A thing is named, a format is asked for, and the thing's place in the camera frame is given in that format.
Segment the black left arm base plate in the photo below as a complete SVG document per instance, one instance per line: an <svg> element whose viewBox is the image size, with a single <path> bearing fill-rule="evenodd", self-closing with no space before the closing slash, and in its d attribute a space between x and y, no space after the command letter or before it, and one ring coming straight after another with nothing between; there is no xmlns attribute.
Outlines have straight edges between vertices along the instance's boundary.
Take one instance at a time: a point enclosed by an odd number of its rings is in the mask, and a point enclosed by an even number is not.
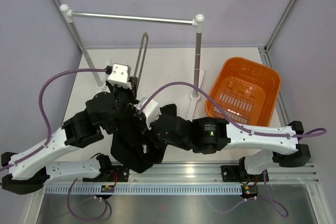
<svg viewBox="0 0 336 224"><path fill-rule="evenodd" d="M128 182L130 170L122 165L112 165L108 168L103 168L100 174L95 178L83 178L83 182Z"/></svg>

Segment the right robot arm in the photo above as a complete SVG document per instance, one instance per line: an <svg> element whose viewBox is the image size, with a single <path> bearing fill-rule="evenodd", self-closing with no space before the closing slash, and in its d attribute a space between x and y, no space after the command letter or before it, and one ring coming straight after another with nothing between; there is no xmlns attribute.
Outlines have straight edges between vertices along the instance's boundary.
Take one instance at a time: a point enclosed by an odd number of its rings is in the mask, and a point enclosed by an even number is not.
<svg viewBox="0 0 336 224"><path fill-rule="evenodd" d="M193 121L179 116L162 114L151 125L155 137L165 145L186 151L214 154L234 148L256 149L258 152L239 159L235 179L254 180L263 171L273 167L303 167L310 161L308 145L295 137L295 121L281 128L235 125L225 119L205 117Z"/></svg>

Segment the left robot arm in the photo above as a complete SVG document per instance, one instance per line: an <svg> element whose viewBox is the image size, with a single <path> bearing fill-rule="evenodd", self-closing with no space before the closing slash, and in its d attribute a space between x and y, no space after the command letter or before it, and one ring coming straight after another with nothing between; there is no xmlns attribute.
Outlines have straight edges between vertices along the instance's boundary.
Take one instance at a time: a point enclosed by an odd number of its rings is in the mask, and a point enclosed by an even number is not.
<svg viewBox="0 0 336 224"><path fill-rule="evenodd" d="M2 189L26 195L57 180L106 182L115 178L111 160L104 154L79 162L57 159L102 140L104 133L116 132L126 110L137 102L137 85L137 77L123 81L110 76L109 91L97 93L83 111L66 120L46 140L22 153L3 153L1 165L8 174L2 177Z"/></svg>

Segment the white clothes hanger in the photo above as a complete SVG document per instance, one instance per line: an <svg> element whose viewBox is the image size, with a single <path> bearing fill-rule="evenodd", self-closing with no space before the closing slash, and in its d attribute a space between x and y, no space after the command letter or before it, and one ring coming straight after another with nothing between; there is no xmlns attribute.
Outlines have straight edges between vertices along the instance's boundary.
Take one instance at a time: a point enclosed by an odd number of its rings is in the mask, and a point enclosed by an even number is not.
<svg viewBox="0 0 336 224"><path fill-rule="evenodd" d="M137 77L138 80L140 80L142 75L148 43L149 43L149 36L146 32L144 32L141 38L140 48L138 51L138 57L133 74L133 76Z"/></svg>

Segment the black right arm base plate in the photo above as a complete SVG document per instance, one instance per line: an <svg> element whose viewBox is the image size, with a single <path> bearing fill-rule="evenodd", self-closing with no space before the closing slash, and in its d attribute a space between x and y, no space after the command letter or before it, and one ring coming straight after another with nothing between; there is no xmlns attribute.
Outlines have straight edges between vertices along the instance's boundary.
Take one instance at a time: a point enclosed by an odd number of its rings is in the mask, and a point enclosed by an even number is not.
<svg viewBox="0 0 336 224"><path fill-rule="evenodd" d="M238 165L222 165L221 176L223 182L237 182L241 184L263 182L263 173L259 175L248 175L240 171Z"/></svg>

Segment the black shorts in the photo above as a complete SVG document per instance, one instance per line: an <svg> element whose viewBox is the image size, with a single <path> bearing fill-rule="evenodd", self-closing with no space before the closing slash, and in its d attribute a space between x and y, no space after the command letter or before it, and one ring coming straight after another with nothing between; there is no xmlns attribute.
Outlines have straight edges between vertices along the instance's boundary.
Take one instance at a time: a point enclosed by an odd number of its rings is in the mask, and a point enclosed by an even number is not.
<svg viewBox="0 0 336 224"><path fill-rule="evenodd" d="M163 161L167 148L149 130L145 116L138 113L137 105L130 105L115 123L111 155L125 167L142 173Z"/></svg>

